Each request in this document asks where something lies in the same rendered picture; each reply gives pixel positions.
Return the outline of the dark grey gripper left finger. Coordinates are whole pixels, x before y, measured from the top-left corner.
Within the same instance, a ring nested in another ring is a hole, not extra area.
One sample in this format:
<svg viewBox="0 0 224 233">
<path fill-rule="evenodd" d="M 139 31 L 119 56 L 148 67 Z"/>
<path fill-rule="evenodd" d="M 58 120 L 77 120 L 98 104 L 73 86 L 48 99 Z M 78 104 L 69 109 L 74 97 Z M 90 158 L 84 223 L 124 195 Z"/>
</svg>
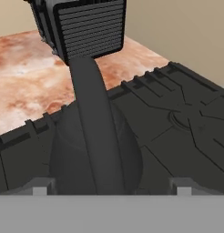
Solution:
<svg viewBox="0 0 224 233">
<path fill-rule="evenodd" d="M 21 187 L 8 190 L 4 195 L 47 196 L 56 194 L 56 181 L 51 177 L 36 177 Z"/>
</svg>

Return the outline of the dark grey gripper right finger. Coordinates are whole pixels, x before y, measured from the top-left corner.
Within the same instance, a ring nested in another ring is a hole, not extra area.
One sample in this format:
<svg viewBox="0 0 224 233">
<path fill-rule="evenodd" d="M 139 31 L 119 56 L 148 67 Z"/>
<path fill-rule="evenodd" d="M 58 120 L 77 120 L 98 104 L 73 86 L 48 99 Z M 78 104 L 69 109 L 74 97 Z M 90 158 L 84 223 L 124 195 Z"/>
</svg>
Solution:
<svg viewBox="0 0 224 233">
<path fill-rule="evenodd" d="M 215 189 L 203 187 L 189 177 L 173 177 L 169 180 L 169 192 L 174 196 L 218 196 Z"/>
</svg>

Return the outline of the black stove hob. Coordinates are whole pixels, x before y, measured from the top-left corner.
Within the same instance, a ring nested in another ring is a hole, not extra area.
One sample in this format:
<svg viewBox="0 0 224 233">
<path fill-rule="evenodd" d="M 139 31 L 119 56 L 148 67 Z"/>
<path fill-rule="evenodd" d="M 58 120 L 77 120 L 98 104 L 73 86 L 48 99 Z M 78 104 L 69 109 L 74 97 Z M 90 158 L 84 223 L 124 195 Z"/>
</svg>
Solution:
<svg viewBox="0 0 224 233">
<path fill-rule="evenodd" d="M 192 178 L 224 195 L 222 87 L 170 62 L 106 91 L 141 151 L 142 177 L 130 195 L 170 195 L 173 177 Z M 33 178 L 51 177 L 56 125 L 66 107 L 0 136 L 0 195 Z"/>
</svg>

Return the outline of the black toaster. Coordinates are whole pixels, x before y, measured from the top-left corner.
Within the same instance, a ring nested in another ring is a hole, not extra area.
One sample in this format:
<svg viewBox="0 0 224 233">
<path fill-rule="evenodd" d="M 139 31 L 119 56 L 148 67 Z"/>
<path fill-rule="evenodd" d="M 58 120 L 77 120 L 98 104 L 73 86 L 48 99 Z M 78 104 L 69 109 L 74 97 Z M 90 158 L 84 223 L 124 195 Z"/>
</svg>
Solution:
<svg viewBox="0 0 224 233">
<path fill-rule="evenodd" d="M 98 58 L 123 48 L 127 0 L 24 0 L 41 40 L 67 63 Z"/>
</svg>

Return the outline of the dark grey kettle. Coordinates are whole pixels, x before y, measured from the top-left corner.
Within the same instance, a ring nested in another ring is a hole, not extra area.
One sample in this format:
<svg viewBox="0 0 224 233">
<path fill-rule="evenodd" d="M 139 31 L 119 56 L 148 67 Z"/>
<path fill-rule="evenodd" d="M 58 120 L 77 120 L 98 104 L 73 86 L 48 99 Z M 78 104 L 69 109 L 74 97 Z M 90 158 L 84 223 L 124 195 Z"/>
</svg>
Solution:
<svg viewBox="0 0 224 233">
<path fill-rule="evenodd" d="M 73 58 L 76 100 L 57 125 L 50 176 L 59 195 L 130 195 L 142 177 L 141 151 L 121 111 L 108 99 L 94 59 Z"/>
</svg>

